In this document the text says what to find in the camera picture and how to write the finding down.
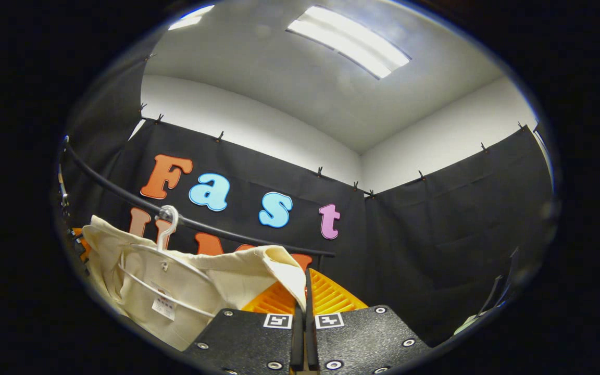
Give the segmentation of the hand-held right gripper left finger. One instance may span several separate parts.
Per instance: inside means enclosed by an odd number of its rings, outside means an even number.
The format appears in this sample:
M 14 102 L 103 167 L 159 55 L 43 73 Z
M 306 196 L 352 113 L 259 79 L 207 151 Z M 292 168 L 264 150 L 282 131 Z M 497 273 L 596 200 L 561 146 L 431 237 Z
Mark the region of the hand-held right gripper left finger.
M 304 318 L 276 282 L 243 308 L 220 310 L 183 353 L 219 374 L 296 374 L 304 365 Z

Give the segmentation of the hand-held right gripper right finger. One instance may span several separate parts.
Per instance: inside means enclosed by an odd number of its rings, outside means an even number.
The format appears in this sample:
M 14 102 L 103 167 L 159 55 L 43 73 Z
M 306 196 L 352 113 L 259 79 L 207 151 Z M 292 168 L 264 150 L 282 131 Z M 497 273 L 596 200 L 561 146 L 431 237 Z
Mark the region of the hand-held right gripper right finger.
M 379 374 L 416 363 L 431 347 L 390 306 L 367 306 L 308 269 L 307 365 L 319 374 Z

